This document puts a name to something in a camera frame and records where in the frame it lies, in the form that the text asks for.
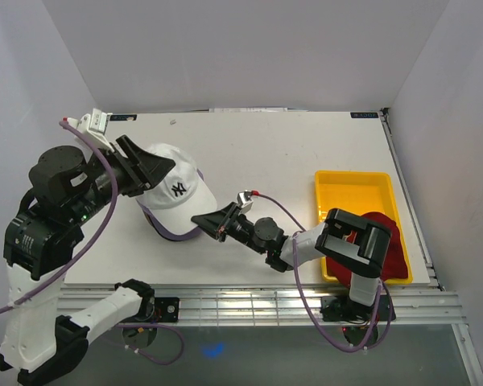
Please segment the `white baseball cap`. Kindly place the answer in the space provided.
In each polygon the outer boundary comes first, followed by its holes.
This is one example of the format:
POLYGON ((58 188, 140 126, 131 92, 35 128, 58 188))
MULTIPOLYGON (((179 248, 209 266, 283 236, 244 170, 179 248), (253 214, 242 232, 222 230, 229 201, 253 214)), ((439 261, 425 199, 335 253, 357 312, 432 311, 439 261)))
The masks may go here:
POLYGON ((216 211, 217 200, 195 160, 184 150, 161 142, 150 145, 147 151, 175 162, 158 186, 136 198, 147 221, 166 240, 199 236, 201 230, 192 217, 216 211))

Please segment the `lavender LA baseball cap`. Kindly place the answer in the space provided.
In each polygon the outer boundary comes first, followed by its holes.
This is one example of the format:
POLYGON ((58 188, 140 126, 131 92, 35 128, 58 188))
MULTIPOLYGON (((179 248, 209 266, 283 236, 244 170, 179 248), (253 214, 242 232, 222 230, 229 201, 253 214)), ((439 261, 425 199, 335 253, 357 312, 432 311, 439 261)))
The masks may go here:
POLYGON ((200 173, 192 167, 171 172, 136 201, 161 236, 172 241, 189 240, 198 232, 191 218, 208 203, 204 187, 200 173))

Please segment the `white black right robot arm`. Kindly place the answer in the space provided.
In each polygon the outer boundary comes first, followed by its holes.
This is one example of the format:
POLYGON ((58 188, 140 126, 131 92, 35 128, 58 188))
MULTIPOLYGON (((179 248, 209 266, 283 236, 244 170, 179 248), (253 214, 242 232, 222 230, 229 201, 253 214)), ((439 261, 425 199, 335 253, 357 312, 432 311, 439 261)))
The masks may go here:
POLYGON ((219 242, 231 237, 264 254, 266 264, 281 273, 329 257, 349 271, 349 298, 343 313, 366 319, 377 309, 376 293, 392 239, 384 224, 334 208, 324 222, 288 236, 270 217, 251 222, 237 203, 193 216, 192 222, 219 242))

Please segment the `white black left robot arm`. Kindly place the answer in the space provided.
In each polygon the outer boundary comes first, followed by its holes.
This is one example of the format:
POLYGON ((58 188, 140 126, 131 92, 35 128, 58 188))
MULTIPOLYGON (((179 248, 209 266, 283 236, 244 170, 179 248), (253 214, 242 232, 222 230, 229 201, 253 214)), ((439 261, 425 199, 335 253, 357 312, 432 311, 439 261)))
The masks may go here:
POLYGON ((57 310, 63 267, 83 240, 83 225, 119 195, 156 187, 175 167, 121 136, 112 150, 85 157, 75 146, 45 151, 31 168, 4 240, 10 315, 0 345, 0 371, 15 369, 21 385, 45 385, 68 374, 89 345, 120 322, 153 318, 155 293, 130 279, 107 298, 71 315, 57 310))

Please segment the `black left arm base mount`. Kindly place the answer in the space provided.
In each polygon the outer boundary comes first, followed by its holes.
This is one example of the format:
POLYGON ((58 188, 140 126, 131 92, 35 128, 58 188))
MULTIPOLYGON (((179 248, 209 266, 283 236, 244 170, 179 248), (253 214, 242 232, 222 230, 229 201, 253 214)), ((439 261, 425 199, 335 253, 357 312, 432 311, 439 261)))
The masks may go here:
POLYGON ((180 317, 180 298, 178 297, 159 297, 149 302, 148 322, 155 323, 174 323, 180 317))

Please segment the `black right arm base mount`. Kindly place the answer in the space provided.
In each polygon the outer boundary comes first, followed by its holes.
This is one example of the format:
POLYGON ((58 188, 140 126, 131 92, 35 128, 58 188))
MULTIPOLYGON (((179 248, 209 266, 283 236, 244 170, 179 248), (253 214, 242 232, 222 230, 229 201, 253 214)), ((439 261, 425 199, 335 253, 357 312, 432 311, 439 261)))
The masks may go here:
MULTIPOLYGON (((322 297, 320 299, 320 313, 325 322, 355 322, 363 323, 371 319, 373 306, 362 306, 352 302, 348 296, 322 297)), ((386 322, 396 319, 396 313, 390 307, 388 297, 381 296, 378 304, 377 321, 386 322)))

